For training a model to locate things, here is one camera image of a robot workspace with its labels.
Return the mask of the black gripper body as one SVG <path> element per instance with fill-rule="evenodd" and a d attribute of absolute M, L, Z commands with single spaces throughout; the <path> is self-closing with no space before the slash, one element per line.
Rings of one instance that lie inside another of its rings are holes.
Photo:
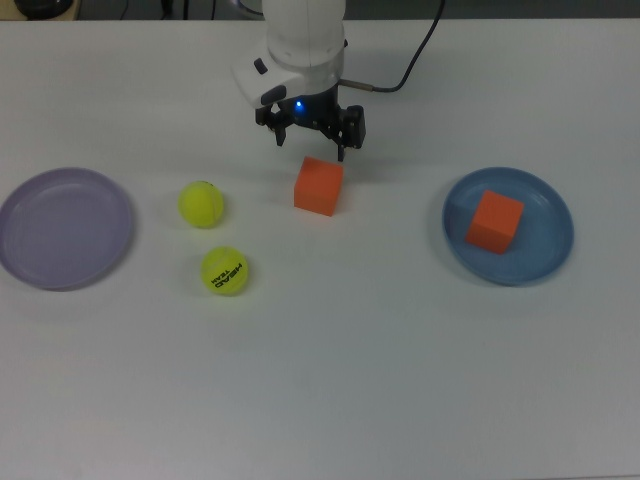
<path fill-rule="evenodd" d="M 338 104 L 338 86 L 334 85 L 317 94 L 282 100 L 278 107 L 298 126 L 338 125 L 341 112 Z"/>

